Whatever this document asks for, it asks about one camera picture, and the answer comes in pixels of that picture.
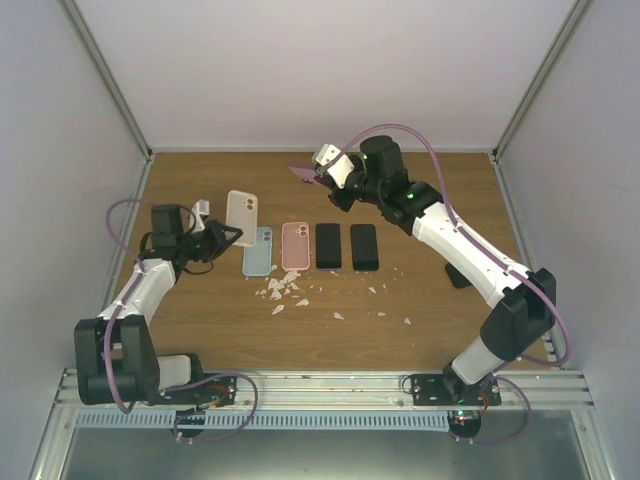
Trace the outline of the purple phone from white case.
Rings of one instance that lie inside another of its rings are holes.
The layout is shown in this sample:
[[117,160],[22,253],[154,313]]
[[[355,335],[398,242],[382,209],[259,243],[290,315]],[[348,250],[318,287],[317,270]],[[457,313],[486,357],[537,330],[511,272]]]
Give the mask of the purple phone from white case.
[[311,185],[319,185],[318,176],[312,167],[290,166],[289,170],[303,182]]

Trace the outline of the black phone from blue case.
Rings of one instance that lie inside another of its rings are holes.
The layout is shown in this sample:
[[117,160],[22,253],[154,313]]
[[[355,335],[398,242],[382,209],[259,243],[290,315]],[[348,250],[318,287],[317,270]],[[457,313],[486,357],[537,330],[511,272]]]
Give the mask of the black phone from blue case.
[[354,224],[350,227],[353,269],[373,272],[379,269],[376,227],[373,224]]

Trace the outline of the purple black phone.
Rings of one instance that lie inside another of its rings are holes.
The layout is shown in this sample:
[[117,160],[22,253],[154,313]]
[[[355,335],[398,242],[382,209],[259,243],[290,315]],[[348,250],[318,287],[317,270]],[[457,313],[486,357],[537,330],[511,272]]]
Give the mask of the purple black phone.
[[341,230],[337,223],[319,223],[315,227],[316,268],[336,270],[342,266]]

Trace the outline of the pink phone case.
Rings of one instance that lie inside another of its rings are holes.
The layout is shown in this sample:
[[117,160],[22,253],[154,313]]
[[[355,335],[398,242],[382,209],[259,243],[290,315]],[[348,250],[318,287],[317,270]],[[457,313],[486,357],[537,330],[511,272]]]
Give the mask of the pink phone case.
[[304,271],[310,266],[310,229],[306,222],[282,225],[281,265],[285,271]]

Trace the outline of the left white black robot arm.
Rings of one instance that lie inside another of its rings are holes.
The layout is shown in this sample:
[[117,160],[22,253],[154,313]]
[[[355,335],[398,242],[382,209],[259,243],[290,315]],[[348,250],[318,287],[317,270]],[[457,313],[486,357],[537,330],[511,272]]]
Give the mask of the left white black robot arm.
[[131,277],[98,316],[74,329],[77,383],[86,405],[114,404],[129,413],[137,403],[197,407],[229,401],[223,380],[205,376],[194,354],[160,356],[149,325],[165,295],[189,264],[211,266],[243,232],[208,217],[209,204],[155,204],[151,229],[134,254]]

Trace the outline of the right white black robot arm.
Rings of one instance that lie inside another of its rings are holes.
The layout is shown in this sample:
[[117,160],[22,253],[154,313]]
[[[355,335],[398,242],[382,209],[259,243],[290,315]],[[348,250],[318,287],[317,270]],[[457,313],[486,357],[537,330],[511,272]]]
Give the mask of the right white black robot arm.
[[325,144],[313,162],[335,206],[349,211],[355,202],[375,205],[385,220],[446,260],[455,287],[474,287],[490,307],[476,339],[443,369],[443,393],[451,403],[468,403],[482,380],[555,325],[553,275],[533,272],[500,252],[446,204],[442,192],[411,180],[391,137],[370,137],[357,154]]

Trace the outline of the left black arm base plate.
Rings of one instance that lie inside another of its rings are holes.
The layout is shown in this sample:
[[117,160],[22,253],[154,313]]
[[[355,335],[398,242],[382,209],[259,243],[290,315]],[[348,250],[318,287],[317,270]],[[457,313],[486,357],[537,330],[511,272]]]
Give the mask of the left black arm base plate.
[[142,403],[148,406],[174,405],[215,408],[233,405],[238,376],[234,373],[205,373],[193,384],[168,387]]

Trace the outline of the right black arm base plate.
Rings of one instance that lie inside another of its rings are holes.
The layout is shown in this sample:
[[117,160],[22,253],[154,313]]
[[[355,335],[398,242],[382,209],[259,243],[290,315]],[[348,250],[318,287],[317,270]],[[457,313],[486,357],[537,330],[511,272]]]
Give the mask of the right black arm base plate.
[[502,403],[495,380],[481,379],[467,385],[451,368],[437,373],[413,373],[400,381],[400,388],[412,396],[415,406],[498,406]]

